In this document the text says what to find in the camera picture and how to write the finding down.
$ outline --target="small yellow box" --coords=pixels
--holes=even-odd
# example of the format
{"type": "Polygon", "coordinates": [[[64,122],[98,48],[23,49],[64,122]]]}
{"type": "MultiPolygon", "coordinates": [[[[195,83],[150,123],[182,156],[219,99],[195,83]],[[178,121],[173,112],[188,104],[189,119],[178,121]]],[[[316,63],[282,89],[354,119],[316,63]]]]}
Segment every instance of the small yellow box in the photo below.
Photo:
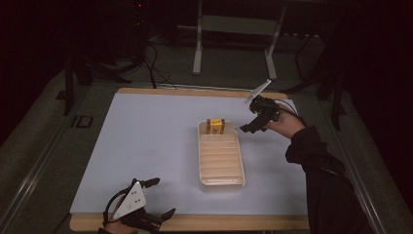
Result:
{"type": "Polygon", "coordinates": [[[224,119],[207,119],[206,133],[208,135],[222,135],[224,133],[224,119]]]}

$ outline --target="plastic tray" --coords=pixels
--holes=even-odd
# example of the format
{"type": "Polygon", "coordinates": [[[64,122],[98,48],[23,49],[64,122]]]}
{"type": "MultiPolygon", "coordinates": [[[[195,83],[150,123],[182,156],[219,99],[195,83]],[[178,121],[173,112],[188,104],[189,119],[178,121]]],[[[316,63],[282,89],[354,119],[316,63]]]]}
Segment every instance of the plastic tray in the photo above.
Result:
{"type": "Polygon", "coordinates": [[[245,185],[237,132],[225,122],[223,135],[207,135],[207,121],[198,125],[201,189],[204,192],[238,191],[245,185]]]}

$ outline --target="human arm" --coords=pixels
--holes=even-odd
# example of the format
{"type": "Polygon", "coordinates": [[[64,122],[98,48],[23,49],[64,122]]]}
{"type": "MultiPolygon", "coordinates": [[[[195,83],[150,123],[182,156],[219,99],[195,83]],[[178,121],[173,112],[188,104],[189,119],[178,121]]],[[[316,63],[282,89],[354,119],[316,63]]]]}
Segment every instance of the human arm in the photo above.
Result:
{"type": "Polygon", "coordinates": [[[279,122],[266,126],[291,139],[287,162],[302,165],[306,173],[311,233],[373,233],[343,163],[327,151],[315,127],[305,127],[293,115],[281,112],[279,122]]]}

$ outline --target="dark jacket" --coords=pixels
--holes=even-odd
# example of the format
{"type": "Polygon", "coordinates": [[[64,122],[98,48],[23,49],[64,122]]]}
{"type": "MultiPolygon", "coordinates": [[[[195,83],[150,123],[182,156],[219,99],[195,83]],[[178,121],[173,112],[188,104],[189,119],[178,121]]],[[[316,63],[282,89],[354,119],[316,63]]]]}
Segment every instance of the dark jacket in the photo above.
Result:
{"type": "Polygon", "coordinates": [[[312,234],[374,233],[343,163],[327,152],[314,127],[297,132],[286,151],[289,163],[306,173],[307,207],[312,234]]]}

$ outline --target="floor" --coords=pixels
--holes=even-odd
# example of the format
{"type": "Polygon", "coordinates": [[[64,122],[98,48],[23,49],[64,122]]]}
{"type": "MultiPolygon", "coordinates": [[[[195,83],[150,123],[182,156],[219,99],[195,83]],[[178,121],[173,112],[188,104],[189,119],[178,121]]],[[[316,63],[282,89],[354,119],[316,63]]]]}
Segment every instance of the floor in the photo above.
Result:
{"type": "MultiPolygon", "coordinates": [[[[176,44],[162,36],[151,38],[153,48],[148,47],[146,55],[149,64],[154,62],[153,75],[158,88],[251,90],[266,81],[264,44],[251,45],[250,38],[240,43],[228,37],[221,43],[216,38],[222,35],[214,34],[206,36],[201,75],[192,75],[194,36],[194,31],[182,32],[176,44]]],[[[286,89],[301,81],[294,58],[302,42],[291,36],[279,40],[273,55],[279,79],[268,87],[268,91],[286,89]]],[[[301,59],[307,58],[305,64],[310,66],[314,62],[319,48],[320,41],[316,38],[301,55],[301,59]]],[[[132,80],[128,86],[151,88],[149,69],[145,65],[122,76],[132,80]]],[[[64,90],[64,72],[58,74],[0,148],[2,234],[74,233],[69,228],[68,211],[111,98],[118,88],[125,87],[98,73],[94,73],[94,78],[89,87],[76,84],[75,105],[68,116],[63,116],[64,102],[57,100],[56,95],[64,90]],[[76,115],[92,115],[94,125],[87,130],[72,128],[76,115]]],[[[293,97],[316,102],[326,110],[328,122],[330,101],[315,98],[317,87],[309,87],[293,97]]],[[[367,210],[372,213],[372,225],[377,233],[413,233],[413,217],[397,193],[374,142],[346,93],[342,104],[347,113],[341,117],[343,130],[332,135],[342,143],[333,145],[332,150],[345,151],[351,156],[347,162],[351,165],[350,174],[356,175],[354,183],[361,191],[362,203],[367,204],[367,210]]],[[[309,106],[303,106],[303,109],[308,112],[304,111],[304,114],[312,114],[309,106]]],[[[311,119],[314,123],[318,121],[321,119],[311,119]]]]}

